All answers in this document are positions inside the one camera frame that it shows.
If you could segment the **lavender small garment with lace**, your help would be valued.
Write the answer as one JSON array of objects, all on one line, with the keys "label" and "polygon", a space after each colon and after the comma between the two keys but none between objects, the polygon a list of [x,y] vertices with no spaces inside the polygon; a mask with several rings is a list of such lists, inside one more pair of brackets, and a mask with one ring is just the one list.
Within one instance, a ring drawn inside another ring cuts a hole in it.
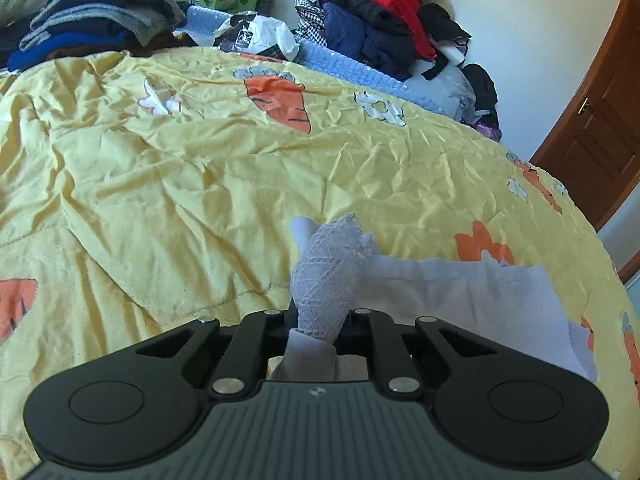
[{"label": "lavender small garment with lace", "polygon": [[326,224],[296,217],[291,231],[298,261],[290,292],[298,319],[274,380],[367,379],[364,359],[339,356],[335,345],[356,309],[406,325],[433,315],[590,382],[598,377],[588,330],[566,317],[542,266],[512,266],[486,250],[475,262],[383,256],[354,214]]}]

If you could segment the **grey white bundled clothes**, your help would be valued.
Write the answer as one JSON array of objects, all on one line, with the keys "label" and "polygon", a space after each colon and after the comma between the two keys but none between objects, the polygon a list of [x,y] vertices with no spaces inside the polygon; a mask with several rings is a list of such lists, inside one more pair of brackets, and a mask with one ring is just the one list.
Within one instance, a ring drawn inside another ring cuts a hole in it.
[{"label": "grey white bundled clothes", "polygon": [[445,115],[472,127],[482,136],[501,142],[497,113],[498,94],[494,81],[482,66],[465,64],[462,68],[447,64],[416,61],[405,85],[431,100]]}]

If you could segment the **black clothes pile top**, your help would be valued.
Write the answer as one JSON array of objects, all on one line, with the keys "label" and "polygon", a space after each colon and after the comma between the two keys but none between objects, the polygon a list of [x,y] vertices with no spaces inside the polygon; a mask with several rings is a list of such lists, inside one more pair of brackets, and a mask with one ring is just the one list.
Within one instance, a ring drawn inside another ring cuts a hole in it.
[{"label": "black clothes pile top", "polygon": [[[466,48],[471,40],[471,35],[458,25],[451,17],[449,11],[437,3],[438,0],[419,1],[421,7],[418,11],[418,18],[427,32],[428,39],[436,50],[436,56],[433,61],[430,61],[425,58],[419,58],[416,54],[413,64],[416,61],[427,61],[435,63],[439,68],[447,64],[453,66],[462,64],[464,62]],[[319,0],[316,0],[314,6],[320,14],[318,18],[312,21],[314,23],[314,33],[326,44],[323,11]]]}]

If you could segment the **folded dark clothes stack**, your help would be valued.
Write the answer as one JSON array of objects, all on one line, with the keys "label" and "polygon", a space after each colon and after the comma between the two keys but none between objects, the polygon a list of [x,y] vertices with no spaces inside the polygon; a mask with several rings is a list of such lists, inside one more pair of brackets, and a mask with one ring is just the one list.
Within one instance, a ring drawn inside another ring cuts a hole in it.
[{"label": "folded dark clothes stack", "polygon": [[36,13],[1,27],[1,67],[26,70],[65,55],[146,51],[186,19],[176,0],[48,0]]}]

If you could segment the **yellow carrot print bedsheet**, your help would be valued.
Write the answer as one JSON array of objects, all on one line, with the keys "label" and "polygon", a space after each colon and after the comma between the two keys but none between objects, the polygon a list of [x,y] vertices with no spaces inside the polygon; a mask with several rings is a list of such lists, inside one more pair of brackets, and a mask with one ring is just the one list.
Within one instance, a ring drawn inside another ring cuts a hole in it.
[{"label": "yellow carrot print bedsheet", "polygon": [[393,257],[543,266],[610,406],[597,463],[638,477],[638,315],[563,183],[388,87],[213,48],[2,78],[2,477],[37,463],[22,411],[40,382],[285,307],[291,219],[349,212]]}]

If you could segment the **black white printed bag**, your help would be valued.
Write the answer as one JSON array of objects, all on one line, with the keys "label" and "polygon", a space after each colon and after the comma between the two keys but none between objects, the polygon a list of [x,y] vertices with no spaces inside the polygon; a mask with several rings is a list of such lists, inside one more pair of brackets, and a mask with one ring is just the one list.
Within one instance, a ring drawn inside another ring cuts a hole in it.
[{"label": "black white printed bag", "polygon": [[299,43],[285,22],[255,12],[227,18],[214,33],[213,46],[285,61],[294,61],[299,54]]}]

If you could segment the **navy blue quilted jacket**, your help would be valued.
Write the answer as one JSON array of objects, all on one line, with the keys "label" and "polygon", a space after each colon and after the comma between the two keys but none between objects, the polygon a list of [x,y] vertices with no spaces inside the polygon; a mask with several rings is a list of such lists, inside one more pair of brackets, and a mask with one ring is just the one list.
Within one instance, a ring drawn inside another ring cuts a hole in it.
[{"label": "navy blue quilted jacket", "polygon": [[371,0],[319,0],[329,49],[400,81],[416,58],[408,25]]}]

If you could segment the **brown wooden door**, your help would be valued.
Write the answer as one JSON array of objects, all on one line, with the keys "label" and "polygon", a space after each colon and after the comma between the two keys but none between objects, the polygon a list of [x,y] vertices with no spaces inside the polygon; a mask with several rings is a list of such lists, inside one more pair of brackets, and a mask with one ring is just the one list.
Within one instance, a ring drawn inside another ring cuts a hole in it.
[{"label": "brown wooden door", "polygon": [[585,78],[532,157],[600,230],[639,183],[639,0],[620,0]]}]

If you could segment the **light blue knitted blanket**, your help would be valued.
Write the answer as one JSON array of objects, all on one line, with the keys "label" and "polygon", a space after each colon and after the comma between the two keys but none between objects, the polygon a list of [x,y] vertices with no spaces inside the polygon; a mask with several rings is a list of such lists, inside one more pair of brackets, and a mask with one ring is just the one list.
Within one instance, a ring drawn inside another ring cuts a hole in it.
[{"label": "light blue knitted blanket", "polygon": [[[227,21],[228,17],[228,13],[202,6],[188,6],[186,20],[181,30],[187,32],[200,46],[205,46],[213,43],[214,32]],[[308,70],[315,70],[351,84],[359,84],[411,102],[429,112],[445,115],[445,112],[428,96],[416,93],[402,81],[306,39],[299,40],[298,44],[299,51],[294,62]]]}]

